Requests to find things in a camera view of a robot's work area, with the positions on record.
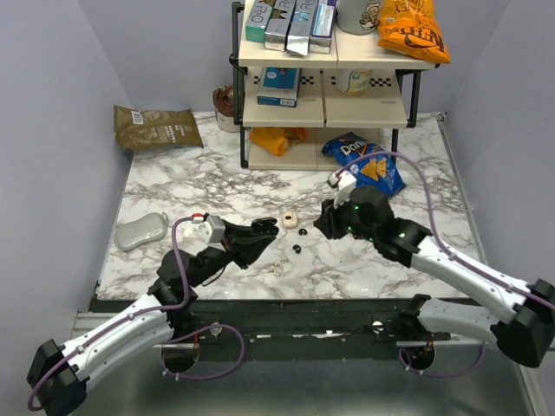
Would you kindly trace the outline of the black earbud charging case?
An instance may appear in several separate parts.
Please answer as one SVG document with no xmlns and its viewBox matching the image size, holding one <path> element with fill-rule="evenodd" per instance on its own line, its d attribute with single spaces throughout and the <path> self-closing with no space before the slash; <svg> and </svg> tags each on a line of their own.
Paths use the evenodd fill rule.
<svg viewBox="0 0 555 416">
<path fill-rule="evenodd" d="M 255 237 L 273 241 L 279 232 L 278 220 L 274 217 L 257 218 L 251 222 L 251 233 Z"/>
</svg>

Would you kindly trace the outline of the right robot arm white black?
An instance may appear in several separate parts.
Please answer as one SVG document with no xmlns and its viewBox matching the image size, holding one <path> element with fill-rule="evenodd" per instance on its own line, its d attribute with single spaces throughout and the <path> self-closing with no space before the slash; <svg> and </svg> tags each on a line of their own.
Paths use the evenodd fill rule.
<svg viewBox="0 0 555 416">
<path fill-rule="evenodd" d="M 448 246 L 430 229 L 398 218 L 373 186 L 354 188 L 342 203 L 326 199 L 314 225 L 328 239 L 351 235 L 371 242 L 384 258 L 442 280 L 474 305 L 415 298 L 399 318 L 411 339 L 429 333 L 463 335 L 496 346 L 507 358 L 531 368 L 543 361 L 554 340 L 554 287 L 507 276 Z"/>
</svg>

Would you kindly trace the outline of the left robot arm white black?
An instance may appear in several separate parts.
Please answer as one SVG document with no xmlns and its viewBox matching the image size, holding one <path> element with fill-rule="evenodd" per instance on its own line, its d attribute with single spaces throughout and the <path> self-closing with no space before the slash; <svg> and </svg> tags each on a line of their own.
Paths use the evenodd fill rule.
<svg viewBox="0 0 555 416">
<path fill-rule="evenodd" d="M 185 222 L 199 225 L 203 250 L 193 255 L 174 244 L 146 294 L 86 334 L 61 344 L 48 340 L 36 350 L 27 374 L 31 412 L 69 415 L 117 365 L 156 344 L 198 334 L 189 310 L 197 299 L 195 288 L 230 263 L 247 269 L 278 236 L 275 218 L 236 225 L 206 213 L 178 219 L 172 239 Z"/>
</svg>

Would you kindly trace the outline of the beige earbud charging case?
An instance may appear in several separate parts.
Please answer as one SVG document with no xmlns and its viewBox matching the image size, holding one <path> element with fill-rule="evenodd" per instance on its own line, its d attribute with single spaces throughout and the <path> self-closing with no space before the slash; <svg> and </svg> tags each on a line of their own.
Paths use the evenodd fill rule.
<svg viewBox="0 0 555 416">
<path fill-rule="evenodd" d="M 295 229 L 298 226 L 298 215 L 295 211 L 285 211 L 282 215 L 283 227 L 287 230 Z"/>
</svg>

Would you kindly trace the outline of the blue Doritos chip bag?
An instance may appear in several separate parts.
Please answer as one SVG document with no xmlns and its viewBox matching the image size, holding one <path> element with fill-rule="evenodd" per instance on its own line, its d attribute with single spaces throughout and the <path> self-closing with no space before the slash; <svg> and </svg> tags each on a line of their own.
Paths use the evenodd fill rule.
<svg viewBox="0 0 555 416">
<path fill-rule="evenodd" d="M 381 152 L 382 148 L 353 133 L 345 133 L 323 145 L 322 154 L 333 157 L 340 166 L 370 153 Z M 377 155 L 356 162 L 349 170 L 356 176 L 356 186 L 372 185 L 388 198 L 402 191 L 406 184 L 394 161 L 388 155 Z"/>
</svg>

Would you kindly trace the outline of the small orange snack bag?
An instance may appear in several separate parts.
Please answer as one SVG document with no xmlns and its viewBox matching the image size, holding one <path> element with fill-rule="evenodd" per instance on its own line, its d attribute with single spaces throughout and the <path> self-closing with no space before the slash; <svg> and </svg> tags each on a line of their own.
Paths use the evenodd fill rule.
<svg viewBox="0 0 555 416">
<path fill-rule="evenodd" d="M 283 156 L 292 147 L 305 142 L 308 132 L 304 127 L 254 127 L 249 139 L 270 153 Z"/>
</svg>

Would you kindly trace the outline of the white green cup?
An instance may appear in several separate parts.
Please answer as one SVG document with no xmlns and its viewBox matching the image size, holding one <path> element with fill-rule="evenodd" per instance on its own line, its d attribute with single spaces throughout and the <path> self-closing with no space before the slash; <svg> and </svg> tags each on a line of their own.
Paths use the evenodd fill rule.
<svg viewBox="0 0 555 416">
<path fill-rule="evenodd" d="M 368 88 L 372 73 L 372 69 L 338 69 L 336 87 L 347 95 L 361 94 Z"/>
</svg>

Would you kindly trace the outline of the white cup brown contents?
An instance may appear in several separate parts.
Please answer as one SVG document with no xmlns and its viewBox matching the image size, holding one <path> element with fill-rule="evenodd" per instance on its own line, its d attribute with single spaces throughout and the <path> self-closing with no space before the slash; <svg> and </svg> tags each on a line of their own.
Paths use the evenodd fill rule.
<svg viewBox="0 0 555 416">
<path fill-rule="evenodd" d="M 216 88 L 212 103 L 218 127 L 228 133 L 238 133 L 240 127 L 234 123 L 233 85 Z"/>
</svg>

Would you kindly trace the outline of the brown coffee bag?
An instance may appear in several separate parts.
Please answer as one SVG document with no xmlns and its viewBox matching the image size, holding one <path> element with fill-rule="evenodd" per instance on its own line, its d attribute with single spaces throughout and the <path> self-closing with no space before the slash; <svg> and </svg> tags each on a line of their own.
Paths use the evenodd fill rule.
<svg viewBox="0 0 555 416">
<path fill-rule="evenodd" d="M 204 146 L 190 108 L 140 111 L 114 106 L 114 136 L 121 148 L 131 151 Z"/>
</svg>

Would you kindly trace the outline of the blue box middle shelf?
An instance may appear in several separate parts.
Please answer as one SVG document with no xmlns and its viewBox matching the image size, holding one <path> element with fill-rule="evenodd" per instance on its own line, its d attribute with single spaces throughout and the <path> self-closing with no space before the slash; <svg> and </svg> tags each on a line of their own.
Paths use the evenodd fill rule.
<svg viewBox="0 0 555 416">
<path fill-rule="evenodd" d="M 257 104 L 296 107 L 300 78 L 300 68 L 263 68 L 258 82 Z"/>
</svg>

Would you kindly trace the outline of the blue white toothpaste box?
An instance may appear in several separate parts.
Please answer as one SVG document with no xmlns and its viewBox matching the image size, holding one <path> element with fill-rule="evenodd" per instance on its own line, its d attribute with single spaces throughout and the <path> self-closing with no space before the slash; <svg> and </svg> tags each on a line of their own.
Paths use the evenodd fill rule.
<svg viewBox="0 0 555 416">
<path fill-rule="evenodd" d="M 319 0 L 310 32 L 310 53 L 330 53 L 335 18 L 336 0 Z"/>
</svg>

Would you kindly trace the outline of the silver toothpaste box left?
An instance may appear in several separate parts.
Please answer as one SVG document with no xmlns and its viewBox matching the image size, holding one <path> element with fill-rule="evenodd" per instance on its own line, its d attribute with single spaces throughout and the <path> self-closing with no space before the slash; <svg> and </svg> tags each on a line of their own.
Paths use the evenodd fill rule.
<svg viewBox="0 0 555 416">
<path fill-rule="evenodd" d="M 264 47 L 285 51 L 286 39 L 295 11 L 295 0 L 277 0 L 264 32 Z"/>
</svg>

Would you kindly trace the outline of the white mug with cartoon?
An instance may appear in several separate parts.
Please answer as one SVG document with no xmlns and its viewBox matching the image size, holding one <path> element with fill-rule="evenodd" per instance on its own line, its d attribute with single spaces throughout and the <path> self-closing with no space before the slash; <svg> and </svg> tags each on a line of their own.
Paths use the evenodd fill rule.
<svg viewBox="0 0 555 416">
<path fill-rule="evenodd" d="M 340 0 L 337 2 L 336 24 L 352 35 L 367 35 L 378 28 L 381 0 Z"/>
</svg>

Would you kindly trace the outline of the teal toothpaste box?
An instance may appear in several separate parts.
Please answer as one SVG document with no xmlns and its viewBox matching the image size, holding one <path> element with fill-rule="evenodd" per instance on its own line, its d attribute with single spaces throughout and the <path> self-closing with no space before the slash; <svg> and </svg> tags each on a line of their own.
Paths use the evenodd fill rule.
<svg viewBox="0 0 555 416">
<path fill-rule="evenodd" d="M 275 0 L 256 0 L 245 23 L 245 39 L 250 42 L 264 42 L 266 27 L 270 21 Z"/>
</svg>

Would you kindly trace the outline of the beige shelf rack black frame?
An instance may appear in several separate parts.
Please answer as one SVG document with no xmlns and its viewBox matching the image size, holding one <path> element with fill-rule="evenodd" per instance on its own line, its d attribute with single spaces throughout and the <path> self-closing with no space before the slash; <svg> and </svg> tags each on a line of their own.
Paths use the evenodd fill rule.
<svg viewBox="0 0 555 416">
<path fill-rule="evenodd" d="M 249 42 L 244 28 L 252 1 L 232 3 L 232 53 L 234 123 L 239 128 L 239 160 L 253 170 L 321 170 L 335 167 L 322 155 L 326 140 L 342 132 L 376 137 L 392 132 L 391 148 L 398 147 L 399 132 L 417 122 L 421 75 L 435 67 L 410 56 L 382 49 L 377 34 L 355 36 L 336 29 L 327 55 L 287 56 Z M 267 66 L 300 68 L 298 102 L 294 108 L 257 103 L 262 69 Z M 358 96 L 341 93 L 336 84 L 339 69 L 371 70 L 367 90 Z M 273 156 L 260 146 L 248 146 L 248 127 L 305 127 L 309 139 L 284 156 Z"/>
</svg>

